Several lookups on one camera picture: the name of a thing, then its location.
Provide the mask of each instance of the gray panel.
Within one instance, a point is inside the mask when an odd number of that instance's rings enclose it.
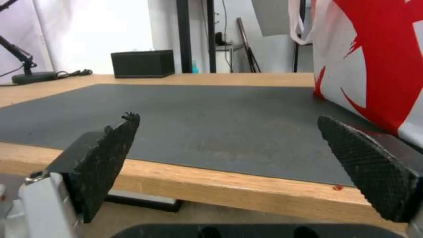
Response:
[[[289,34],[288,0],[252,0],[263,36]]]
[[[313,72],[313,45],[298,47],[298,72]]]
[[[369,123],[312,88],[94,85],[0,109],[0,141],[65,149],[83,132],[141,115],[129,158],[352,185],[317,116]]]

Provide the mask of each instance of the black box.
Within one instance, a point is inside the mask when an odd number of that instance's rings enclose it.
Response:
[[[173,50],[112,53],[115,78],[166,77],[175,73]]]

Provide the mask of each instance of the metal stand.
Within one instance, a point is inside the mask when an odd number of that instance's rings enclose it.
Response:
[[[300,7],[299,7],[299,15],[301,19],[304,21],[305,18],[305,0],[301,0]],[[299,51],[299,44],[295,42],[294,48],[294,66],[292,72],[296,73],[298,71],[298,51]]]
[[[207,25],[209,34],[209,67],[216,72],[216,44],[214,42],[214,0],[207,1]],[[182,73],[192,73],[190,15],[188,0],[176,0],[179,25],[179,42],[181,45]]]
[[[214,37],[214,0],[207,0],[210,73],[216,73],[216,39]]]

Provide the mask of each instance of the black gripper pad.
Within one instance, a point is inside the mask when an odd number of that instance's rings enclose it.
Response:
[[[365,134],[327,116],[318,126],[352,182],[379,214],[409,222],[422,200],[421,154],[385,134]]]
[[[127,113],[115,128],[82,134],[48,167],[62,174],[77,213],[89,223],[100,209],[119,174],[140,124],[140,116]]]

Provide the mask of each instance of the wire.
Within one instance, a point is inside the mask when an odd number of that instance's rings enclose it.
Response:
[[[20,69],[21,69],[21,68],[23,68],[23,67],[24,67],[24,65],[22,65],[21,67],[19,67],[19,68],[17,68],[17,69],[12,70],[12,71],[6,72],[6,73],[4,73],[4,74],[0,75],[0,77],[3,77],[3,76],[6,76],[6,75],[8,75],[8,74],[11,74],[11,73],[13,73],[13,72],[16,72],[16,71],[20,70]]]
[[[73,76],[85,76],[85,75],[90,75],[92,73],[93,71],[91,71],[91,69],[84,69],[83,71],[77,70],[70,74],[66,71],[59,71],[56,73],[56,78],[62,79],[62,78],[73,77]]]
[[[203,0],[201,0],[201,13],[203,15],[203,24],[204,24],[204,31],[206,32],[206,39],[207,39],[207,52],[210,53],[210,49],[209,49],[209,35],[207,33],[207,25],[206,25],[206,18],[204,16],[204,4],[203,4]]]
[[[228,14],[226,13],[225,0],[222,0],[222,4],[223,4],[223,10],[225,12],[225,31],[224,31],[224,36],[225,36],[225,60],[226,60],[226,63],[228,64],[228,66],[229,66],[229,69],[231,70],[231,73],[233,73],[232,66],[231,66],[231,64],[228,61],[228,57],[226,56],[226,51],[227,51],[226,29],[228,28]]]

